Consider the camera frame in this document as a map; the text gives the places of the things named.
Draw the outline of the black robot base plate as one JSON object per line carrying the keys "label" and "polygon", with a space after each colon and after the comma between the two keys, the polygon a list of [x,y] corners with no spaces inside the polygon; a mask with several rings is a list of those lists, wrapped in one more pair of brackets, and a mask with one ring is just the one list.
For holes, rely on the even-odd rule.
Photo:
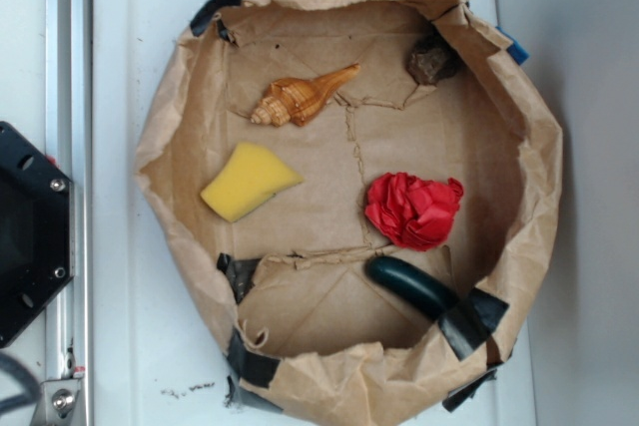
{"label": "black robot base plate", "polygon": [[72,277],[73,183],[1,123],[1,346],[10,346]]}

